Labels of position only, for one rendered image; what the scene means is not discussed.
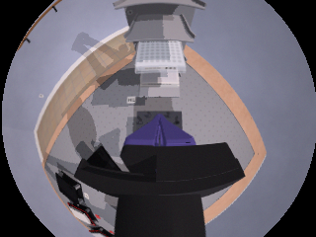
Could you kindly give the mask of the grey metal plate hotel rack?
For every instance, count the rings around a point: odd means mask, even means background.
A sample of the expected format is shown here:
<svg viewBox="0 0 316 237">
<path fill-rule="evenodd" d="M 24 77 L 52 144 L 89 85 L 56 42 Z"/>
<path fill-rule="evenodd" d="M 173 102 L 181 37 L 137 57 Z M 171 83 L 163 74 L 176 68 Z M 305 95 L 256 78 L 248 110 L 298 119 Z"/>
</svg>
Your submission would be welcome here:
<svg viewBox="0 0 316 237">
<path fill-rule="evenodd" d="M 134 65 L 138 42 L 142 40 L 180 41 L 183 51 L 186 42 L 194 43 L 196 35 L 191 30 L 191 24 L 195 10 L 196 8 L 205 10 L 204 7 L 207 5 L 201 0 L 118 0 L 113 4 L 115 10 L 124 8 L 129 29 L 123 37 L 126 39 L 125 42 L 133 42 Z M 139 98 L 149 97 L 180 98 L 180 87 L 140 88 L 139 86 Z"/>
</svg>

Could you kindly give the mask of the dark grey raised platform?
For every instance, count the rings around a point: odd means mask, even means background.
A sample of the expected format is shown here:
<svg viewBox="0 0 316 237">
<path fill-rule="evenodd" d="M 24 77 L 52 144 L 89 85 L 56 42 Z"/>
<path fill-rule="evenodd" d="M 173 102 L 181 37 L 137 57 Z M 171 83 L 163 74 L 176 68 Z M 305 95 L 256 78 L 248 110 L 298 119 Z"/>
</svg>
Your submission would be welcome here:
<svg viewBox="0 0 316 237">
<path fill-rule="evenodd" d="M 157 114 L 163 114 L 170 123 L 183 130 L 182 112 L 137 112 L 136 130 L 152 121 Z"/>
</svg>

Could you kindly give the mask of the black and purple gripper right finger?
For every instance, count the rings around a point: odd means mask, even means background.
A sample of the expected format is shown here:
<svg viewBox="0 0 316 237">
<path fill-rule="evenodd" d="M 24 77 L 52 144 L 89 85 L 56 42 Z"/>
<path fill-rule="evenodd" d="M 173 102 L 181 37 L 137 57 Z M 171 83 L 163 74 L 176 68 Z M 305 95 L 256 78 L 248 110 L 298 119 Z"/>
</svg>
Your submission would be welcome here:
<svg viewBox="0 0 316 237">
<path fill-rule="evenodd" d="M 195 139 L 174 124 L 160 116 L 160 146 L 189 146 L 196 145 Z"/>
</svg>

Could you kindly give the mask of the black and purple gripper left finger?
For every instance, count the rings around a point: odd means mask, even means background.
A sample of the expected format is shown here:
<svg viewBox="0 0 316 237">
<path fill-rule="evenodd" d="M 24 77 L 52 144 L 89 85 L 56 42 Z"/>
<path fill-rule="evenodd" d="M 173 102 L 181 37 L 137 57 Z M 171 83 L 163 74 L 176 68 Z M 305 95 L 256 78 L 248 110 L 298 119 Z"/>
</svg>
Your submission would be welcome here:
<svg viewBox="0 0 316 237">
<path fill-rule="evenodd" d="M 159 114 L 149 122 L 144 125 L 131 135 L 129 135 L 123 145 L 132 144 L 132 145 L 153 145 L 159 146 Z M 158 137 L 157 137 L 158 135 Z"/>
</svg>

